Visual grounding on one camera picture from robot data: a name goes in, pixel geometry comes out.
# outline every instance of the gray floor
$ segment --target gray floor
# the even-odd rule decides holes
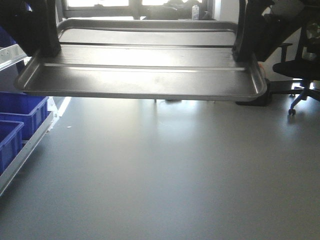
[[[320,104],[73,98],[1,240],[319,240]]]

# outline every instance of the black office chair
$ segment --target black office chair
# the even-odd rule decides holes
[[[316,89],[310,89],[311,82],[313,80],[320,80],[320,42],[313,41],[312,38],[308,38],[307,27],[309,24],[301,28],[300,39],[298,43],[295,59],[286,61],[286,50],[288,44],[282,45],[281,62],[273,66],[273,71],[285,75],[287,77],[301,79],[300,87],[296,89],[275,92],[276,94],[299,94],[299,96],[293,101],[288,111],[289,115],[295,115],[295,105],[301,100],[307,100],[307,97],[311,97],[317,101],[320,101],[320,91]],[[304,59],[304,49],[308,53],[314,53],[316,57],[313,60]]]

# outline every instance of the bright window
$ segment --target bright window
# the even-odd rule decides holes
[[[168,0],[142,0],[142,5],[163,5],[167,3]]]
[[[93,7],[100,4],[105,7],[128,6],[129,0],[67,0],[69,7]]]

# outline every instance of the metal tray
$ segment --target metal tray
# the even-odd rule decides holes
[[[37,53],[15,86],[43,96],[252,101],[266,83],[254,57],[235,62],[223,21],[63,21],[61,52]]]

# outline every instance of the blue plastic bin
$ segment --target blue plastic bin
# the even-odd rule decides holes
[[[0,47],[6,48],[14,44],[15,40],[0,26]]]
[[[0,92],[0,120],[23,122],[22,139],[29,140],[48,117],[48,97]]]
[[[0,120],[0,175],[22,149],[22,128],[20,121]]]

